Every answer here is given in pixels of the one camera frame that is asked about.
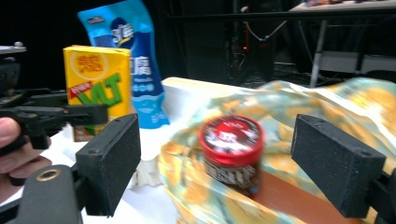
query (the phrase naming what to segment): black metal bracket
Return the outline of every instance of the black metal bracket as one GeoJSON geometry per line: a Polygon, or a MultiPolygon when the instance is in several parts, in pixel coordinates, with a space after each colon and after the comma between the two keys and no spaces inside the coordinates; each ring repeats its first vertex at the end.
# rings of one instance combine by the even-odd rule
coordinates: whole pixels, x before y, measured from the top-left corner
{"type": "Polygon", "coordinates": [[[136,114],[112,120],[76,153],[73,167],[52,165],[27,178],[22,197],[0,207],[0,223],[81,223],[90,216],[114,216],[140,162],[136,114]]]}
{"type": "Polygon", "coordinates": [[[386,157],[324,119],[298,115],[291,158],[344,217],[396,223],[396,170],[383,172],[386,157]]]}

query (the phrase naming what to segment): colorful cloth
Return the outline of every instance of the colorful cloth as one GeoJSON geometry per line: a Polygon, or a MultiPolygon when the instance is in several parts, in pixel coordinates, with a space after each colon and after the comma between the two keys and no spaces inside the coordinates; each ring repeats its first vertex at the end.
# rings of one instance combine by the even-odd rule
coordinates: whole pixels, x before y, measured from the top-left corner
{"type": "Polygon", "coordinates": [[[387,156],[384,171],[396,167],[396,84],[352,78],[329,87],[308,89],[273,81],[259,90],[241,90],[209,99],[162,147],[159,168],[180,222],[303,223],[235,192],[205,173],[197,134],[209,119],[226,114],[257,120],[265,130],[261,166],[291,185],[321,200],[320,189],[290,157],[297,114],[326,119],[387,156]]]}

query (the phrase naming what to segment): finger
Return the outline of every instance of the finger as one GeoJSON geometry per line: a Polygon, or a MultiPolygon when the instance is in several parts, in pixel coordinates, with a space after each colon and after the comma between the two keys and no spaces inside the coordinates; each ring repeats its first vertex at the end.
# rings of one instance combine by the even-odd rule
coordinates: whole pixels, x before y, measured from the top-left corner
{"type": "Polygon", "coordinates": [[[43,150],[33,149],[30,142],[18,150],[9,152],[7,155],[0,157],[0,174],[9,173],[11,170],[38,157],[41,152],[43,150]]]}
{"type": "Polygon", "coordinates": [[[11,118],[0,118],[0,148],[12,143],[20,133],[21,127],[17,121],[11,118]]]}
{"type": "Polygon", "coordinates": [[[9,175],[14,178],[27,178],[37,170],[52,165],[52,161],[49,159],[39,156],[34,160],[25,163],[24,165],[12,170],[9,175]]]}

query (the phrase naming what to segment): label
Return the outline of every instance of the label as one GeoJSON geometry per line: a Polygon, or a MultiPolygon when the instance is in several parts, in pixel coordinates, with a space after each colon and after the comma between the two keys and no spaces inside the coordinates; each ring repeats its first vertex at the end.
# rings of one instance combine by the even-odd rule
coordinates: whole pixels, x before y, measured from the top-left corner
{"type": "Polygon", "coordinates": [[[206,173],[227,187],[251,197],[259,190],[259,163],[243,167],[221,167],[205,161],[206,173]]]}

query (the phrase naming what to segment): cable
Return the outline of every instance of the cable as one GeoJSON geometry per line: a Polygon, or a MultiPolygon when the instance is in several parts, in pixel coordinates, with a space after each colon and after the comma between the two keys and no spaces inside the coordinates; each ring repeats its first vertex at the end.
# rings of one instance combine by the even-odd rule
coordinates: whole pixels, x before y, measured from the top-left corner
{"type": "MultiPolygon", "coordinates": [[[[248,7],[241,7],[241,12],[245,13],[248,10],[248,7]]],[[[259,41],[263,42],[266,41],[267,39],[269,39],[272,35],[274,35],[280,28],[282,28],[282,26],[286,23],[287,21],[282,21],[282,23],[280,23],[280,25],[278,25],[275,30],[269,34],[266,35],[264,38],[260,38],[259,36],[257,36],[252,29],[250,28],[250,25],[248,23],[248,21],[244,21],[244,24],[246,25],[248,31],[250,32],[251,35],[253,35],[256,39],[258,39],[259,41]]]]}

